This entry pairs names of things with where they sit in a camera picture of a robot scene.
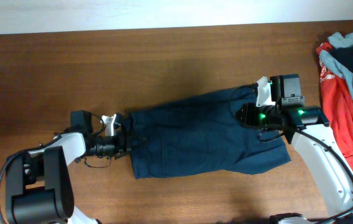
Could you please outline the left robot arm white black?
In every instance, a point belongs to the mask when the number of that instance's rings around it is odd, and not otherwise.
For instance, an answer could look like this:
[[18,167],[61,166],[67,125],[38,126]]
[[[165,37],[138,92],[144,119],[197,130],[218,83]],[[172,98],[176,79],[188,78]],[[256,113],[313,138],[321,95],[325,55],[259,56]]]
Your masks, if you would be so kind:
[[53,140],[7,158],[0,173],[6,181],[3,223],[100,222],[76,207],[68,166],[90,156],[111,160],[130,154],[144,120],[136,114],[100,116],[101,129],[94,131],[94,117],[89,111],[74,111],[70,127]]

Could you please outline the red garment with white print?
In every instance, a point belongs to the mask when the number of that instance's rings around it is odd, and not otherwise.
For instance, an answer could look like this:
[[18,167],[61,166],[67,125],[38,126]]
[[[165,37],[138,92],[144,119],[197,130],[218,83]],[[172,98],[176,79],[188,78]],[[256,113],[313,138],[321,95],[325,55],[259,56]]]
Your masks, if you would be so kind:
[[[331,54],[332,50],[334,47],[324,42],[316,48],[316,53],[320,55],[322,51]],[[320,61],[319,65],[322,108],[331,123],[337,145],[353,170],[353,100],[346,81],[335,76]]]

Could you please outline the navy blue shorts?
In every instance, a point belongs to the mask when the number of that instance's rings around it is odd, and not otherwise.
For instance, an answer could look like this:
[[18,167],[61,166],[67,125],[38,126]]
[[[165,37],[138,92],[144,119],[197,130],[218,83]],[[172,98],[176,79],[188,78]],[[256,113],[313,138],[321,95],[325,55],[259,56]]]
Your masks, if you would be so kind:
[[260,142],[258,129],[246,129],[231,116],[253,103],[253,89],[214,91],[154,108],[126,119],[133,138],[136,179],[196,175],[217,170],[261,174],[290,162],[282,139]]

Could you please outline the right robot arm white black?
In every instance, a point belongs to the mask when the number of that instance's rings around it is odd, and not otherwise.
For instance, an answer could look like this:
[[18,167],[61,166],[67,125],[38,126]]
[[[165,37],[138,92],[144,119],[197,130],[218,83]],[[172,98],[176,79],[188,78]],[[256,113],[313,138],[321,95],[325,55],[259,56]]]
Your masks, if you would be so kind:
[[306,106],[297,74],[262,77],[249,86],[254,103],[231,116],[243,128],[279,131],[304,160],[321,192],[328,217],[318,223],[353,223],[353,170],[318,106]]

